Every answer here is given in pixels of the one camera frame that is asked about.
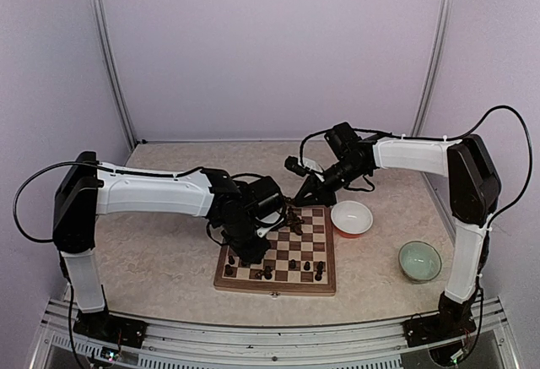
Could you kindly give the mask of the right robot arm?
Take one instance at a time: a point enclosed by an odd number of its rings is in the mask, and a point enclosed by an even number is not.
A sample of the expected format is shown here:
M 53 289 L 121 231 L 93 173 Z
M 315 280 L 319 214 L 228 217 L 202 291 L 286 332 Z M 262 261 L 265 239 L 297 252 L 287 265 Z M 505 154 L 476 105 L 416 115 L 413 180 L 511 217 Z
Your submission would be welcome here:
M 290 156 L 287 170 L 305 181 L 294 205 L 333 206 L 338 190 L 354 180 L 372 176 L 377 169 L 404 169 L 447 178 L 455 246 L 444 295 L 463 304 L 478 288 L 485 262 L 484 240 L 494 218 L 501 181 L 483 140 L 477 134 L 463 138 L 397 137 L 376 130 L 352 128 L 342 122 L 322 135 L 337 161 L 323 170 L 303 155 Z

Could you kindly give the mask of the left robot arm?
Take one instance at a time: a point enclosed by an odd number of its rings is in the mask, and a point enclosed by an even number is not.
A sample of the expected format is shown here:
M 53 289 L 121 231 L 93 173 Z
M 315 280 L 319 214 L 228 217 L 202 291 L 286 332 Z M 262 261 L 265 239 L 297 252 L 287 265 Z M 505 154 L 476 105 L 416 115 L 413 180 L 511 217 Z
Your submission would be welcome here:
M 227 171 L 195 167 L 189 171 L 151 171 L 100 163 L 92 151 L 71 163 L 55 193 L 52 239 L 84 323 L 100 339 L 117 332 L 106 309 L 95 258 L 95 221 L 115 213 L 169 213 L 204 218 L 221 229 L 222 243 L 246 263 L 260 263 L 270 247 L 267 233 L 280 225 L 286 205 L 270 176 L 252 182 Z

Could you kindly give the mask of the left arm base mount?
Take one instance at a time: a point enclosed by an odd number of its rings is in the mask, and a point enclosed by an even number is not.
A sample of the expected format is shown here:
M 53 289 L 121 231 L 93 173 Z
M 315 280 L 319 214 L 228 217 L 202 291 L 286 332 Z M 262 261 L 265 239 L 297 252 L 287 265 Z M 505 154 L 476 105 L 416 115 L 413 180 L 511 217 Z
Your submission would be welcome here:
M 142 320 L 102 312 L 79 312 L 73 325 L 76 334 L 117 346 L 141 349 L 148 324 Z

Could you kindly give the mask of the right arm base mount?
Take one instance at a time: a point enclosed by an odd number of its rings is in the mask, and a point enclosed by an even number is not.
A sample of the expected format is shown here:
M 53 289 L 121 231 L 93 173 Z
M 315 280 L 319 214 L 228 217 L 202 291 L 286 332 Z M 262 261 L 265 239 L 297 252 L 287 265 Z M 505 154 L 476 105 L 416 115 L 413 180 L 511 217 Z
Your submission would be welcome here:
M 405 320 L 402 328 L 408 347 L 440 342 L 474 332 L 477 328 L 472 315 L 475 298 L 476 295 L 473 294 L 463 303 L 459 303 L 442 293 L 436 314 Z

